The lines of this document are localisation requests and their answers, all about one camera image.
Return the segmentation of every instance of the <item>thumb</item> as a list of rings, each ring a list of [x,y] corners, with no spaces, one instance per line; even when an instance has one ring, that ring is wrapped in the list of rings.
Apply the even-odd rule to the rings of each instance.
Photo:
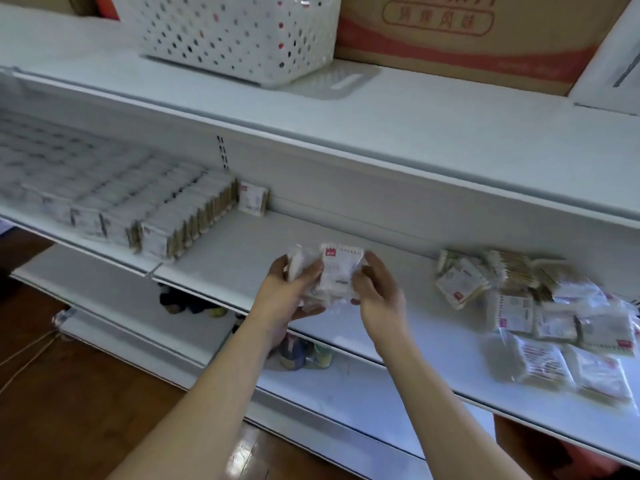
[[[304,293],[304,291],[308,290],[308,288],[316,281],[318,276],[320,276],[322,270],[323,263],[318,259],[311,266],[305,268],[300,276],[293,280],[291,284],[295,286],[299,293]]]
[[[356,271],[351,277],[351,282],[353,283],[353,289],[360,295],[360,300],[380,297],[371,279],[363,272]]]

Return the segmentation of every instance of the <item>forearm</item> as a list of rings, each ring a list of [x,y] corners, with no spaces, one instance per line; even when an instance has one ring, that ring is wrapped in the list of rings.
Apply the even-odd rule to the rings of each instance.
[[[270,346],[270,333],[247,320],[109,479],[219,478]]]
[[[485,432],[406,334],[376,344],[436,480],[529,477]]]

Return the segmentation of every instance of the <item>white plastic basket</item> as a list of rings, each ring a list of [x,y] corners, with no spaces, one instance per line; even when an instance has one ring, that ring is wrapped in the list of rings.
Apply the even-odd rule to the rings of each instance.
[[[279,86],[333,59],[340,0],[114,0],[145,55]]]

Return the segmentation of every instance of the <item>electrical cable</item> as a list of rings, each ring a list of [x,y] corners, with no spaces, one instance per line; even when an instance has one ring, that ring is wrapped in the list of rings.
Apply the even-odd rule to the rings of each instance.
[[[2,367],[5,363],[9,362],[11,359],[18,357],[18,355],[20,355],[22,352],[24,352],[25,350],[27,350],[30,347],[33,347],[34,345],[36,345],[38,342],[41,342],[42,340],[46,339],[48,336],[50,336],[52,333],[55,333],[55,330],[51,330],[46,332],[43,336],[41,336],[41,338],[34,340],[32,343],[25,345],[23,348],[21,348],[20,350],[18,350],[18,352],[16,352],[15,354],[7,357],[6,359],[4,359],[2,362],[0,362],[0,367]]]
[[[41,349],[38,351],[38,353],[37,353],[36,355],[34,355],[34,357],[33,357],[30,361],[28,361],[28,362],[27,362],[26,364],[24,364],[20,369],[18,369],[18,371],[17,371],[14,375],[12,375],[12,376],[11,376],[11,378],[10,378],[7,382],[5,382],[4,386],[2,386],[2,387],[0,388],[0,394],[2,394],[2,393],[7,389],[7,387],[9,387],[9,384],[11,384],[11,382],[13,382],[13,380],[14,380],[14,379],[16,379],[16,377],[18,377],[18,375],[20,375],[20,373],[21,373],[22,371],[24,371],[28,366],[30,366],[33,362],[35,362],[35,360],[36,360],[38,357],[40,357],[40,356],[41,356],[41,355],[42,355],[42,354],[43,354],[43,353],[44,353],[44,352],[45,352],[49,347],[51,347],[51,345],[53,344],[53,342],[55,342],[55,341],[56,341],[56,339],[57,339],[59,336],[60,336],[60,334],[56,334],[56,336],[55,336],[55,337],[53,337],[53,338],[49,341],[49,343],[47,343],[47,345],[45,345],[43,348],[41,348]]]

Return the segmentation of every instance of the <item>hand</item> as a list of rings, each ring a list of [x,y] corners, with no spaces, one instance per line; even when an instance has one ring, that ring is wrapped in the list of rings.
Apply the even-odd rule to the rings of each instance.
[[[385,338],[408,333],[406,302],[404,293],[380,258],[371,251],[364,257],[369,266],[363,266],[352,277],[353,288],[360,300],[351,302],[360,305],[364,328],[378,347]]]
[[[271,334],[274,347],[284,338],[287,325],[291,320],[319,315],[325,310],[324,306],[320,306],[305,312],[298,307],[300,297],[311,288],[322,273],[322,261],[313,263],[290,283],[284,278],[286,265],[286,255],[273,262],[247,316],[247,322],[258,322],[267,333]]]

